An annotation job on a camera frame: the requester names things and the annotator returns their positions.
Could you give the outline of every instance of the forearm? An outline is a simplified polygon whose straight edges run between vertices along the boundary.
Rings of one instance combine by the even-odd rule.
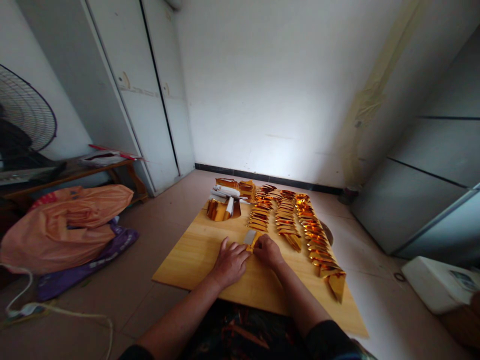
[[[176,359],[221,292],[207,276],[137,341],[155,359]]]
[[[283,286],[291,315],[304,338],[316,324],[332,319],[286,262],[272,269]]]

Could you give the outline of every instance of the orange plastic bag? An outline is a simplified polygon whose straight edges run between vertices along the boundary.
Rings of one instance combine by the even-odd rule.
[[[125,209],[134,192],[123,185],[81,186],[37,200],[3,237],[0,261],[43,275],[95,259],[114,238],[108,221]]]

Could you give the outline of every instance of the power cord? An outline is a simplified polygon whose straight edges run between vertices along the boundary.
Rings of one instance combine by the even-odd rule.
[[[25,304],[20,310],[12,310],[10,309],[10,307],[15,303],[15,301],[19,299],[19,297],[21,297],[30,288],[30,286],[32,286],[32,283],[34,282],[34,275],[30,270],[24,267],[12,266],[12,265],[8,265],[1,262],[0,262],[0,265],[3,265],[4,267],[10,268],[10,269],[20,270],[28,274],[28,285],[26,286],[26,288],[23,289],[17,296],[15,296],[15,298],[13,298],[13,300],[10,301],[10,303],[5,308],[6,315],[9,318],[14,318],[17,316],[28,316],[32,314],[35,311],[35,309],[43,308],[43,309],[48,309],[50,311],[53,311],[55,313],[69,315],[69,316],[78,317],[78,318],[105,319],[108,322],[108,327],[110,328],[110,341],[108,344],[108,352],[106,354],[106,360],[109,360],[110,353],[112,352],[112,344],[114,341],[114,324],[108,316],[102,315],[102,314],[86,314],[86,313],[68,311],[56,306],[48,305],[45,303],[39,303],[39,302],[30,302],[28,304]]]

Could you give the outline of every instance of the hand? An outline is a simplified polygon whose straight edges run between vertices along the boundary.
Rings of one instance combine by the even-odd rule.
[[[245,250],[247,245],[239,245],[233,242],[230,247],[227,248],[228,240],[229,237],[227,236],[221,242],[220,252],[216,258],[215,265],[210,271],[210,274],[208,274],[208,276],[218,283],[221,290],[228,288],[240,280],[247,270],[245,260],[251,255]]]
[[[253,253],[272,269],[285,262],[279,246],[268,234],[263,234],[256,240]]]

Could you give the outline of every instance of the small wooden table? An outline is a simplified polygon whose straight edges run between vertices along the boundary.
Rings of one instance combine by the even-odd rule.
[[[228,236],[231,242],[243,243],[249,230],[246,225],[251,205],[241,204],[240,207],[240,217],[216,222],[207,217],[205,204],[152,279],[159,283],[192,290],[212,269],[223,238]],[[285,261],[330,316],[344,331],[368,337],[348,286],[345,285],[343,303],[338,303],[326,282],[319,278],[319,268],[309,262],[309,251],[305,241],[302,252],[298,253],[274,231],[274,227],[274,222],[270,219],[270,237],[280,247]],[[275,274],[254,255],[247,260],[246,273],[241,280],[225,289],[219,298],[276,314],[290,315],[282,285]]]
[[[37,191],[54,187],[56,185],[60,185],[72,180],[77,180],[81,178],[85,178],[87,176],[101,173],[101,172],[108,172],[115,184],[121,184],[121,180],[117,172],[114,170],[115,168],[125,166],[128,175],[133,180],[136,192],[133,196],[132,203],[137,201],[146,202],[149,198],[147,193],[147,188],[143,181],[138,177],[137,173],[135,172],[134,162],[135,160],[125,159],[124,161],[117,162],[112,165],[103,166],[103,167],[85,167],[80,166],[77,163],[78,157],[74,157],[66,161],[66,168],[58,178],[54,181],[39,184],[39,185],[32,185],[28,182],[21,182],[11,185],[4,185],[0,187],[0,198],[7,200],[9,202],[9,206],[3,206],[3,209],[6,210],[14,210],[19,209],[22,211],[26,211],[30,208],[33,203],[33,200],[30,198],[30,194],[35,193]]]

